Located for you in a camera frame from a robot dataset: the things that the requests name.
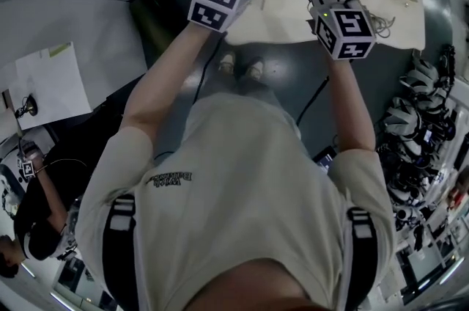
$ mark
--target beige t-shirt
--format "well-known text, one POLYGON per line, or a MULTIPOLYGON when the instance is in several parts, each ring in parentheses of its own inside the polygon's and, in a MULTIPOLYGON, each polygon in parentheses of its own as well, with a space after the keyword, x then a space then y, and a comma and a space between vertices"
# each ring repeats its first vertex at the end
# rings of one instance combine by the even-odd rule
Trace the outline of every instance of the beige t-shirt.
POLYGON ((227 94, 194 105, 179 150, 155 168, 149 167, 152 152, 150 139, 136 128, 111 138, 76 228, 84 262, 104 284, 109 205, 119 194, 135 194, 141 310, 180 311, 211 279, 259 258, 278 261, 315 303, 334 308, 348 194, 372 214, 377 278, 385 274, 394 221, 376 153, 340 153, 326 175, 283 111, 227 94))

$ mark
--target leg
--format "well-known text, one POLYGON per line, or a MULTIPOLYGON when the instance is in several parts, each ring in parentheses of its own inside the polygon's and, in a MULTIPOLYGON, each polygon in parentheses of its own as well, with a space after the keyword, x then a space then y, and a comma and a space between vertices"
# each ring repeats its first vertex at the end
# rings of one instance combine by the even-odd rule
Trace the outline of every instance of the leg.
POLYGON ((215 93, 225 92, 233 93, 236 87, 236 79, 233 75, 235 66, 235 55, 226 54, 220 61, 220 67, 202 87, 200 98, 205 98, 215 93))
POLYGON ((238 82, 240 95, 256 98, 282 109, 272 89, 259 81, 264 70, 263 59, 254 59, 252 63, 252 66, 250 66, 246 74, 238 82))

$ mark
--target floor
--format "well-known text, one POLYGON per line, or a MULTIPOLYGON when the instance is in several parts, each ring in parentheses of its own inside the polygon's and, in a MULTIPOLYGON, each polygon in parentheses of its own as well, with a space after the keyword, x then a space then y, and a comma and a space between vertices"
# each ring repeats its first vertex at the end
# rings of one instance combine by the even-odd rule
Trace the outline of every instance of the floor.
MULTIPOLYGON (((188 0, 179 1, 182 6, 188 5, 188 0)), ((451 23, 447 15, 450 10, 449 0, 424 2, 427 43, 424 56, 430 62, 436 62, 441 46, 451 43, 451 23)), ((202 68, 208 57, 213 54, 217 40, 211 38, 196 60, 196 70, 189 76, 173 106, 158 142, 156 155, 178 148, 202 68)), ((151 59, 151 50, 148 46, 145 48, 147 57, 151 59)), ((289 45, 247 44, 235 48, 222 43, 207 69, 205 80, 215 72, 218 61, 228 50, 236 53, 238 65, 245 65, 255 56, 264 58, 266 68, 262 80, 273 88, 282 106, 295 120, 327 76, 324 50, 318 42, 289 45)), ((392 97, 401 90, 398 78, 409 68, 411 55, 410 50, 376 45, 367 59, 354 62, 353 68, 374 122, 383 116, 392 97)), ((300 131, 311 157, 333 144, 336 130, 331 116, 328 87, 304 114, 300 131)))

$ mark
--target fluorescent light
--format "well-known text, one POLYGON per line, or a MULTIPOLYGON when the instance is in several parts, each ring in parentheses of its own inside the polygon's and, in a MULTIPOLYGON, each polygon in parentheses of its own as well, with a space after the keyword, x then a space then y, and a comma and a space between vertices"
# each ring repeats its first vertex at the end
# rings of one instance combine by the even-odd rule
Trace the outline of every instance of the fluorescent light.
POLYGON ((26 272, 28 272, 29 274, 31 274, 32 278, 34 278, 34 279, 36 278, 36 276, 34 275, 34 273, 32 273, 31 270, 30 270, 27 266, 25 266, 23 263, 21 263, 21 266, 26 269, 26 272))
POLYGON ((63 307, 67 308, 70 311, 78 311, 78 309, 70 306, 69 304, 65 303, 65 301, 58 296, 56 296, 54 293, 50 293, 63 307))
POLYGON ((444 284, 446 282, 446 280, 458 269, 458 267, 462 264, 462 262, 464 261, 464 258, 461 257, 455 264, 453 264, 450 268, 450 270, 448 271, 447 274, 445 274, 444 278, 441 279, 440 281, 440 285, 444 284))
POLYGON ((428 279, 427 281, 425 281, 422 285, 420 285, 418 287, 419 290, 422 290, 423 288, 425 288, 428 284, 430 283, 430 279, 428 279))

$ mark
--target sneaker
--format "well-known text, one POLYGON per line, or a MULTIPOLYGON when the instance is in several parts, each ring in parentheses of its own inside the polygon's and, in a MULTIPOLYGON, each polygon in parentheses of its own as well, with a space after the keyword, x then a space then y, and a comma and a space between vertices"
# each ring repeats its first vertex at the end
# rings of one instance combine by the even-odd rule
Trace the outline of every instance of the sneaker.
POLYGON ((233 75, 233 72, 235 71, 235 53, 229 51, 224 55, 220 61, 220 65, 218 66, 218 71, 233 75))
POLYGON ((246 76, 254 80, 261 79, 264 73, 264 59, 260 56, 254 58, 251 62, 251 66, 246 71, 246 76))

